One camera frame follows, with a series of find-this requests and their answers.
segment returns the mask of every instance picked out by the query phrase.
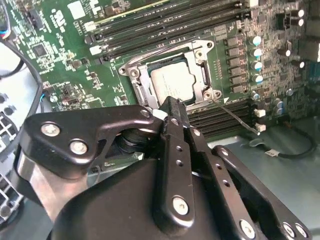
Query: integrated circuit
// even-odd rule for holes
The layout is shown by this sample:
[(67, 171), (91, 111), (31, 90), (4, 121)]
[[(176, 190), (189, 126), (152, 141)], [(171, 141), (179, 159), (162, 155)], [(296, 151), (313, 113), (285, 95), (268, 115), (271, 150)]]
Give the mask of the integrated circuit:
[(33, 46), (33, 47), (32, 47), (32, 51), (34, 52), (34, 54), (35, 54), (38, 58), (47, 55), (47, 51), (46, 51), (46, 49), (45, 49), (45, 46), (44, 46), (42, 43)]

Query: motherboard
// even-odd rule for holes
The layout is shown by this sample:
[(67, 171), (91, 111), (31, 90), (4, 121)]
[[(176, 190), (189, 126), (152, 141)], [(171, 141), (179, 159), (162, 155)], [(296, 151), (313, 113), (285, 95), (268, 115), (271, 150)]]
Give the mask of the motherboard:
[(259, 132), (317, 110), (318, 0), (6, 2), (10, 40), (54, 111), (156, 109), (172, 96), (211, 139), (242, 130), (217, 103)]

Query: white label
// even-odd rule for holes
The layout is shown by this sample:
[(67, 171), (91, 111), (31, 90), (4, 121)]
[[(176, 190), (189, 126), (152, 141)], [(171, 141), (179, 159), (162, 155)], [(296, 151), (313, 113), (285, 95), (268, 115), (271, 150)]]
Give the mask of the white label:
[(82, 4), (80, 1), (75, 1), (73, 3), (68, 4), (67, 6), (68, 6), (68, 9), (70, 9), (70, 12), (74, 20), (83, 18), (86, 15), (85, 10), (82, 7)]
[(270, 149), (269, 151), (266, 151), (265, 154), (267, 154), (270, 157), (278, 157), (279, 156), (278, 151), (274, 150), (274, 149)]

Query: cpu socket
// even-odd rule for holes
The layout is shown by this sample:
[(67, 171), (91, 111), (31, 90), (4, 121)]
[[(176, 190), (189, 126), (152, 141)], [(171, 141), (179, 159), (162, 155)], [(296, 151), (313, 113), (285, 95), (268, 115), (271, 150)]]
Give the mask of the cpu socket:
[(140, 105), (158, 109), (168, 96), (187, 111), (205, 107), (222, 96), (212, 88), (207, 54), (214, 42), (195, 40), (135, 56), (119, 74), (128, 76)]

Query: torx screw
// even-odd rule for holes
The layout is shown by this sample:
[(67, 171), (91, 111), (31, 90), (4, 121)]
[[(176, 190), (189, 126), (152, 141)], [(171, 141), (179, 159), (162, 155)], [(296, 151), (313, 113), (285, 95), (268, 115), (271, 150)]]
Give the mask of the torx screw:
[(150, 118), (150, 113), (147, 110), (141, 110), (140, 113), (145, 116), (146, 118)]
[(193, 129), (193, 132), (197, 136), (200, 136), (200, 134), (201, 134), (200, 131), (198, 129), (195, 129), (195, 128)]
[(299, 233), (301, 233), (301, 235), (305, 238), (308, 238), (308, 235), (306, 233), (306, 231), (303, 229), (302, 226), (300, 226), (299, 224), (295, 224), (295, 228), (298, 230)]
[(227, 150), (225, 150), (224, 148), (221, 148), (221, 152), (223, 153), (223, 155), (228, 156), (229, 153)]
[(82, 155), (82, 154), (85, 154), (88, 151), (88, 147), (82, 141), (73, 141), (70, 144), (70, 150), (74, 154)]
[(172, 200), (174, 210), (180, 215), (187, 215), (189, 211), (188, 204), (181, 197), (174, 197)]
[(254, 239), (256, 237), (256, 233), (255, 230), (253, 229), (253, 227), (250, 225), (250, 223), (248, 223), (246, 220), (241, 220), (240, 221), (240, 227), (242, 229), (242, 231), (244, 232), (244, 234), (250, 238), (250, 239)]
[(52, 123), (42, 125), (41, 132), (49, 137), (55, 137), (60, 134), (60, 128)]
[(296, 236), (295, 232), (288, 223), (284, 222), (283, 228), (290, 235), (290, 237), (294, 238)]

